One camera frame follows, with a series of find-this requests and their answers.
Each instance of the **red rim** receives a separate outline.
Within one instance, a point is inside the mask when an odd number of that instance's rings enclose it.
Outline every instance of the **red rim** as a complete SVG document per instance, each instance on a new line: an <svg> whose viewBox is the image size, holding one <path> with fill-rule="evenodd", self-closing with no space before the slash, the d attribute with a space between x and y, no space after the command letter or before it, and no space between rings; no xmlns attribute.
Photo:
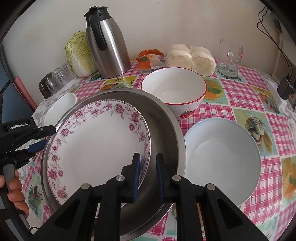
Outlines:
<svg viewBox="0 0 296 241"><path fill-rule="evenodd" d="M186 69L186 68L182 68L182 67L165 67L165 68L162 68L162 69L167 69L167 68ZM206 94L206 92L207 92L207 83L206 83L205 79L204 79L200 74L194 72L194 71L191 70L191 69L186 69L186 70L190 70L190 71L192 71L193 73L199 75L199 76L203 79L203 81L205 82L205 92L203 93L203 95L202 95L200 98L198 98L198 99L196 99L196 100L193 100L193 101L190 101L190 102L187 102L187 103L171 104L171 103L165 103L165 102L164 102L165 104L168 104L168 105L184 105L184 104L191 104L191 103L194 103L194 102L199 101L201 98L203 98L203 97L205 96L205 94Z"/></svg>

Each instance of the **blue gripper pad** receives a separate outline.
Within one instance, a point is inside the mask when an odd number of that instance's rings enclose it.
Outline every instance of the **blue gripper pad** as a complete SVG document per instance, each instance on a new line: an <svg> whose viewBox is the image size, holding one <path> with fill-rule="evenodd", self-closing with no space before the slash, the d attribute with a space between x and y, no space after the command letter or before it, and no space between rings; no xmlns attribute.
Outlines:
<svg viewBox="0 0 296 241"><path fill-rule="evenodd" d="M164 198L164 190L163 190L163 177L161 174L160 164L159 164L159 157L156 156L156 172L157 172L157 180L158 180L158 188L159 188L159 196L161 201L163 202Z"/></svg>
<svg viewBox="0 0 296 241"><path fill-rule="evenodd" d="M140 154L138 154L136 173L135 173L135 178L133 180L133 200L134 200L134 202L137 200L137 197L138 197L140 166L141 166L141 156L140 156Z"/></svg>
<svg viewBox="0 0 296 241"><path fill-rule="evenodd" d="M36 142L36 143L30 145L27 150L28 150L28 152L31 152L31 153L39 152L44 149L46 142L47 142L47 140L42 140L42 141Z"/></svg>

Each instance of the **bread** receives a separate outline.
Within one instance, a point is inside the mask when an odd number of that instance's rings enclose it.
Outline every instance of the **bread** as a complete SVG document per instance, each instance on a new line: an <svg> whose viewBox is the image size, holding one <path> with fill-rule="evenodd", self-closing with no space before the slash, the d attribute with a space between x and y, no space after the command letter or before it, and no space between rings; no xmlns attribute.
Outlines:
<svg viewBox="0 0 296 241"><path fill-rule="evenodd" d="M176 44L176 45L172 45L171 47L169 47L168 49L168 53L172 50L185 50L187 51L188 53L190 53L190 49L187 47L187 45L185 44Z"/></svg>
<svg viewBox="0 0 296 241"><path fill-rule="evenodd" d="M165 58L166 67L181 67L191 69L192 57L186 50L172 50Z"/></svg>
<svg viewBox="0 0 296 241"><path fill-rule="evenodd" d="M190 53L193 54L194 52L206 52L212 56L211 52L204 47L192 47Z"/></svg>
<svg viewBox="0 0 296 241"><path fill-rule="evenodd" d="M215 59L206 52L197 51L191 54L192 68L191 70L203 76L209 76L214 73L216 69Z"/></svg>

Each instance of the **floral plate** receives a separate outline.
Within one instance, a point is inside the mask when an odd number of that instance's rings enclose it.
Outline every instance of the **floral plate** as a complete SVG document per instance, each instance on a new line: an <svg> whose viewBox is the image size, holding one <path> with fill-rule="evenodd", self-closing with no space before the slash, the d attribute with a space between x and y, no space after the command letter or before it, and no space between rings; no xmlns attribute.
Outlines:
<svg viewBox="0 0 296 241"><path fill-rule="evenodd" d="M139 186L150 161L147 124L132 105L99 100L77 110L57 130L47 158L47 178L62 205L81 186L97 186L119 175L141 155Z"/></svg>

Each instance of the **power adapter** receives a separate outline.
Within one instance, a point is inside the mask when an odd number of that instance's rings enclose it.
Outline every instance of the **power adapter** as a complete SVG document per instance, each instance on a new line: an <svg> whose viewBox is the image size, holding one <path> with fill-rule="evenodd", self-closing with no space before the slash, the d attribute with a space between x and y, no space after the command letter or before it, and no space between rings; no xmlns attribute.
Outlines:
<svg viewBox="0 0 296 241"><path fill-rule="evenodd" d="M285 77L281 79L281 82L279 83L279 86L277 88L277 92L279 96L283 100L287 100L289 95L293 92L294 94L296 93L296 89L294 86L289 82L289 80Z"/></svg>

